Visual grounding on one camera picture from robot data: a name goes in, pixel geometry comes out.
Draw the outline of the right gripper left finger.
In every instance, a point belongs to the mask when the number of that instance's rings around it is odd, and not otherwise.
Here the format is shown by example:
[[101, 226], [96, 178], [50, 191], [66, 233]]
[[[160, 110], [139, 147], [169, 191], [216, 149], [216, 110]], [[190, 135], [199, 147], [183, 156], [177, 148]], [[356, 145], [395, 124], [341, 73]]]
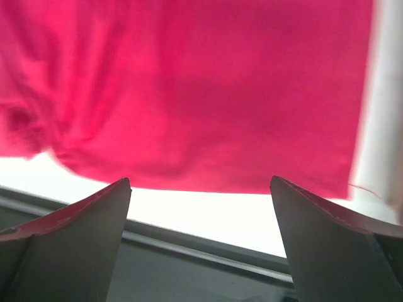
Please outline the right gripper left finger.
[[130, 197], [123, 178], [1, 231], [1, 301], [106, 301]]

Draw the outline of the magenta t shirt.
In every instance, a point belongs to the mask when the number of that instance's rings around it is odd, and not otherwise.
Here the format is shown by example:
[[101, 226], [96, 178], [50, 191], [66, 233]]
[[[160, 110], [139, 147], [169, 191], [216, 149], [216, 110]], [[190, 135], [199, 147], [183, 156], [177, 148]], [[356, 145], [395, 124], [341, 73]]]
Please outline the magenta t shirt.
[[2, 1], [1, 155], [135, 187], [348, 195], [371, 1]]

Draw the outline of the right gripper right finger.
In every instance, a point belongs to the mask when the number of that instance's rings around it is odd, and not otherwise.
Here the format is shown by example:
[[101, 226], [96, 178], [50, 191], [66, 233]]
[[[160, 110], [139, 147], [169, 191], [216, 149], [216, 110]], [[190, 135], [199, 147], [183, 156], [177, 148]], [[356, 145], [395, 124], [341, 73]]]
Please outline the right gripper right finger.
[[276, 219], [299, 301], [402, 301], [402, 227], [274, 176]]

